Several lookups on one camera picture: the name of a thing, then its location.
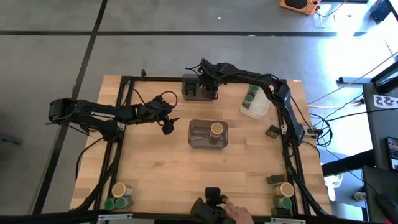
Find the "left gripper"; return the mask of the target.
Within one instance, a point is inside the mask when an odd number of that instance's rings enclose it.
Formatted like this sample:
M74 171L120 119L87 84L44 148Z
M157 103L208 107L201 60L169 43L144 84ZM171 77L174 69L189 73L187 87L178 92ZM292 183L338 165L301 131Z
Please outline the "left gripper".
M174 122L180 119L169 119L169 113L172 112L173 108L174 106L166 102L162 96L157 95L151 101L148 101L139 107L138 115L143 120L166 121L162 126L162 132L165 135L168 135L174 130Z

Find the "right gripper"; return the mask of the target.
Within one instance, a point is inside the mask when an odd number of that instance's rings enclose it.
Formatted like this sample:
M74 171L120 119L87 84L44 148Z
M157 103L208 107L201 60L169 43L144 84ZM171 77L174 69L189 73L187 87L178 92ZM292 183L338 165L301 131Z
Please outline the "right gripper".
M203 91L208 91L208 97L211 100L218 99L218 86L222 84L220 78L220 69L222 65L222 63L212 64L207 59L203 58L198 68L198 72L200 73L198 75L200 88Z

